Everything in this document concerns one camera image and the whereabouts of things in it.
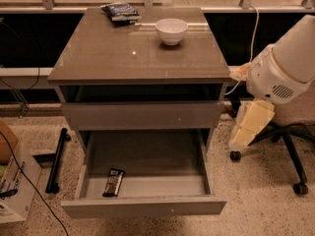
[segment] bowl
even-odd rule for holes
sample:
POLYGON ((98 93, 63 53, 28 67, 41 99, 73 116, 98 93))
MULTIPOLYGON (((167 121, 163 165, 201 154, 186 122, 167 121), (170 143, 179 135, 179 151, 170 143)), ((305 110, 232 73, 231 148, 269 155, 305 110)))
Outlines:
POLYGON ((177 44, 186 34, 188 25, 178 19, 163 19, 156 23, 157 35, 167 45, 177 44))

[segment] speckled floor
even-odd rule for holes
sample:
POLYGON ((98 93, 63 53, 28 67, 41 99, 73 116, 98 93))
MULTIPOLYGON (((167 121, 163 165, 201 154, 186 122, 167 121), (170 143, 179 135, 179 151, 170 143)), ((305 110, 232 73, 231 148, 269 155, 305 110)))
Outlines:
MULTIPOLYGON (((60 130, 67 128, 62 116, 4 117, 23 139, 30 153, 55 151, 60 130)), ((44 193, 49 168, 43 168, 39 191, 64 222, 70 235, 315 235, 315 145, 295 139, 308 176, 309 194, 297 197, 292 184, 298 182, 293 164, 280 141, 263 141, 243 153, 240 163, 229 159, 227 142, 232 119, 223 114, 208 151, 216 196, 227 204, 220 215, 173 216, 123 219, 71 219, 60 202, 74 196, 84 154, 74 132, 66 143, 58 178, 61 190, 44 193)), ((25 222, 0 224, 0 235, 65 235, 62 227, 35 195, 25 222)))

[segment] drawer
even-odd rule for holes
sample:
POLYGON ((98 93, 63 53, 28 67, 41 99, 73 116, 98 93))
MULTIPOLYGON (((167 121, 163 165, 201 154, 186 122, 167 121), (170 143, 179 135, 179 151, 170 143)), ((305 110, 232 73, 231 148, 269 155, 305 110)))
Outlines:
POLYGON ((73 130, 214 128, 223 103, 63 103, 73 130))
POLYGON ((198 130, 94 131, 73 201, 73 218, 220 214, 198 130), (104 198, 110 168, 125 171, 118 197, 104 198))

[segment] black cable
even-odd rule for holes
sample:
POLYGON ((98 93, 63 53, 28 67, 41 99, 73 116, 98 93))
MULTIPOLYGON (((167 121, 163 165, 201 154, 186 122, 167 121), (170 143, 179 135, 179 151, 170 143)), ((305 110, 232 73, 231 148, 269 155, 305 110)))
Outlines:
MULTIPOLYGON (((30 89, 32 89, 33 87, 35 87, 35 86, 38 84, 39 77, 40 77, 40 68, 38 67, 38 73, 37 73, 36 81, 34 82, 33 85, 31 85, 31 86, 30 86, 29 88, 27 88, 26 90, 30 90, 30 89)), ((7 87, 10 88, 10 89, 17 90, 17 88, 14 88, 14 87, 12 87, 10 84, 8 84, 8 83, 6 83, 5 81, 3 81, 2 78, 0 78, 0 82, 2 82, 5 86, 7 86, 7 87)))
POLYGON ((5 135, 3 135, 3 133, 0 131, 0 135, 3 137, 3 139, 6 141, 10 152, 16 162, 16 164, 18 165, 19 170, 21 171, 21 173, 25 176, 25 178, 29 181, 29 183, 32 185, 32 187, 35 189, 35 191, 38 193, 39 197, 41 198, 41 200, 45 203, 45 205, 48 207, 48 209, 50 210, 51 214, 57 219, 57 221, 61 224, 61 226, 63 227, 65 233, 67 236, 69 236, 69 233, 65 227, 65 225, 62 223, 62 221, 58 218, 58 216, 53 212, 52 208, 49 206, 49 204, 45 201, 45 199, 42 197, 41 193, 39 192, 38 188, 34 185, 34 183, 30 180, 30 178, 26 175, 26 173, 23 171, 23 169, 21 168, 17 158, 14 155, 14 152, 12 150, 12 147, 9 143, 9 141, 7 140, 7 138, 5 137, 5 135))

